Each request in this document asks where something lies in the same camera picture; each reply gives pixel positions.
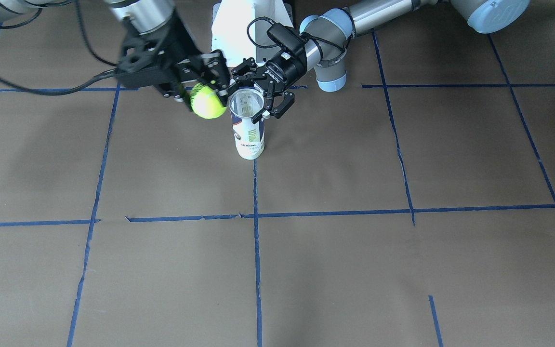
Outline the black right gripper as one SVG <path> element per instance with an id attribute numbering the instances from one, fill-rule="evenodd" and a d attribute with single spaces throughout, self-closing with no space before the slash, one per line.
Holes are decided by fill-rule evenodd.
<path id="1" fill-rule="evenodd" d="M 160 40 L 159 54 L 165 60 L 165 66 L 172 73 L 172 79 L 168 83 L 152 85 L 162 95 L 172 97 L 174 101 L 186 105 L 190 112 L 193 111 L 191 95 L 183 85 L 186 80 L 183 78 L 181 68 L 177 66 L 178 63 L 188 60 L 192 62 L 192 79 L 202 85 L 208 85 L 216 92 L 223 104 L 227 103 L 231 75 L 224 53 L 222 51 L 200 52 L 177 10 L 172 10 L 170 18 L 163 26 L 145 34 L 137 33 L 132 29 L 130 20 L 125 20 L 125 23 L 129 26 L 126 35 Z"/>

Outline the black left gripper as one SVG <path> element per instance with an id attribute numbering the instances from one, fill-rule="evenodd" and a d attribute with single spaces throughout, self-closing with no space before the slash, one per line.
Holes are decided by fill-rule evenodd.
<path id="1" fill-rule="evenodd" d="M 295 101 L 295 95 L 287 92 L 288 88 L 306 72 L 304 53 L 278 53 L 261 65 L 254 58 L 247 58 L 231 71 L 230 88 L 254 88 L 253 92 L 261 94 L 262 108 L 253 115 L 253 124 L 269 117 L 280 119 Z"/>

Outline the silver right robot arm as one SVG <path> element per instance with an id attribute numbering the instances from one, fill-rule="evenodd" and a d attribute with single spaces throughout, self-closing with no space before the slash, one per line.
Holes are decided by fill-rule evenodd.
<path id="1" fill-rule="evenodd" d="M 173 0 L 107 0 L 106 6 L 126 30 L 118 61 L 102 59 L 110 70 L 59 92 L 27 88 L 2 77 L 0 83 L 35 95 L 65 96 L 115 78 L 125 88 L 154 87 L 198 115 L 202 93 L 207 94 L 205 100 L 227 106 L 231 75 L 223 52 L 200 51 Z"/>

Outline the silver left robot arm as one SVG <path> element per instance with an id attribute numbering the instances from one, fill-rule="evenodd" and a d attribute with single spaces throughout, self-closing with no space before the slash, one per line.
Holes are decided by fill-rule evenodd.
<path id="1" fill-rule="evenodd" d="M 228 96 L 234 101 L 249 90 L 259 97 L 260 108 L 250 116 L 254 124 L 270 117 L 279 119 L 295 101 L 291 86 L 310 71 L 324 92 L 337 92 L 345 86 L 346 57 L 357 38 L 422 14 L 438 13 L 442 7 L 453 7 L 473 31 L 491 34 L 515 22 L 529 6 L 528 0 L 360 0 L 309 15 L 298 28 L 264 17 L 271 41 L 266 48 L 277 51 L 264 63 L 248 58 L 236 66 Z"/>

